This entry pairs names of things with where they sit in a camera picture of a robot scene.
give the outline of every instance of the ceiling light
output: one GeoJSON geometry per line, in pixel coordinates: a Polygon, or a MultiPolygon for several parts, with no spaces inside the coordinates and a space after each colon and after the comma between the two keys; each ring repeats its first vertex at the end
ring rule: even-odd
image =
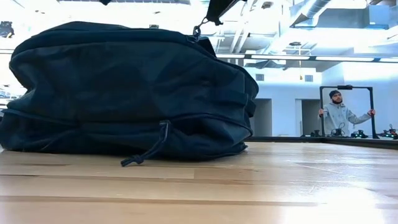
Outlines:
{"type": "Polygon", "coordinates": [[[0,54],[12,54],[14,50],[11,49],[0,49],[0,54]]]}
{"type": "Polygon", "coordinates": [[[380,58],[379,62],[398,62],[398,58],[380,58]]]}
{"type": "Polygon", "coordinates": [[[294,55],[252,55],[252,59],[266,59],[266,60],[308,60],[309,56],[294,56],[294,55]]]}
{"type": "Polygon", "coordinates": [[[371,57],[331,57],[331,56],[317,56],[316,60],[326,60],[335,62],[371,62],[374,58],[371,57]]]}
{"type": "Polygon", "coordinates": [[[244,58],[243,54],[216,54],[218,58],[244,58]]]}

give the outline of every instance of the man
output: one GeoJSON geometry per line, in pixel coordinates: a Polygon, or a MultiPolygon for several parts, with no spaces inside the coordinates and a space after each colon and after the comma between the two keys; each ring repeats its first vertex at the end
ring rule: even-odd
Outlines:
{"type": "Polygon", "coordinates": [[[325,120],[325,135],[335,133],[335,130],[340,128],[343,136],[349,136],[348,122],[361,124],[376,114],[375,110],[369,110],[368,113],[357,117],[343,104],[343,97],[339,91],[333,90],[329,93],[329,96],[331,102],[319,110],[319,117],[321,118],[323,115],[325,120]]]}

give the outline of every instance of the wooden table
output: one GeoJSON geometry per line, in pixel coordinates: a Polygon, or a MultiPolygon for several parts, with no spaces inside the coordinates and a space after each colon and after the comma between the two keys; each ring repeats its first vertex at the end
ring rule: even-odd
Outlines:
{"type": "Polygon", "coordinates": [[[211,162],[3,152],[0,224],[396,224],[398,151],[249,143],[211,162]]]}

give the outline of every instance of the metal clip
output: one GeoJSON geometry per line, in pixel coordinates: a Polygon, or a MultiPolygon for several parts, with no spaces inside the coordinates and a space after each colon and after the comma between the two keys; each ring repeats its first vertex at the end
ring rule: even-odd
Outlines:
{"type": "Polygon", "coordinates": [[[209,21],[206,20],[206,18],[203,18],[203,20],[201,21],[201,23],[195,27],[193,27],[193,36],[196,40],[199,39],[200,35],[201,35],[201,30],[200,30],[200,26],[202,26],[203,24],[208,23],[209,21]]]}

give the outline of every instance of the white wall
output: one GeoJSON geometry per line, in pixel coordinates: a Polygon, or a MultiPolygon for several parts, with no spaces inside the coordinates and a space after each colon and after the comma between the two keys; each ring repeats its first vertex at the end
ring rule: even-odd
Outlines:
{"type": "MultiPolygon", "coordinates": [[[[376,110],[376,132],[389,129],[389,124],[398,126],[398,119],[393,114],[398,109],[398,64],[392,63],[359,63],[343,62],[323,72],[322,85],[353,85],[373,87],[374,108],[376,110]]],[[[330,98],[325,89],[324,103],[330,98]]],[[[343,90],[344,104],[356,115],[360,116],[370,109],[368,90],[343,90]]],[[[362,129],[366,134],[372,133],[370,120],[355,126],[350,131],[362,129]]]]}
{"type": "Polygon", "coordinates": [[[272,101],[272,135],[297,136],[296,99],[319,99],[319,86],[322,74],[315,68],[302,68],[302,75],[313,75],[314,82],[300,80],[300,69],[290,68],[283,71],[279,68],[246,68],[253,78],[264,74],[264,81],[259,85],[259,99],[272,101]]]}
{"type": "Polygon", "coordinates": [[[12,74],[8,67],[11,55],[0,54],[0,85],[19,84],[15,76],[12,74]]]}

